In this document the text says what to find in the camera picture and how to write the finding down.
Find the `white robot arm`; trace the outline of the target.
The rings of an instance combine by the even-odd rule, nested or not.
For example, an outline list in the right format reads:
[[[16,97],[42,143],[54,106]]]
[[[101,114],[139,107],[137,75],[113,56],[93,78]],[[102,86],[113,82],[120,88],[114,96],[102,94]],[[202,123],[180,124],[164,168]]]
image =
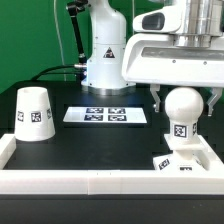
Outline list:
[[[89,0],[92,55],[83,87],[115,95],[137,83],[150,86],[160,108],[162,85],[209,87],[212,111],[224,92],[224,0],[165,0],[164,7],[138,15],[135,34],[108,0]]]

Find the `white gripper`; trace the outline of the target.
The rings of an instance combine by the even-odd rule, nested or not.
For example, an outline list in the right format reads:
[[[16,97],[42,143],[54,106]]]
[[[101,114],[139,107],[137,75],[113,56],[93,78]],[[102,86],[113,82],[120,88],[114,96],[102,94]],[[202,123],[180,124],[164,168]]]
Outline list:
[[[173,41],[172,35],[165,34],[132,36],[125,48],[122,76],[129,82],[151,84],[156,112],[160,85],[213,87],[207,101],[211,116],[224,87],[224,37],[213,38],[209,48],[175,47]]]

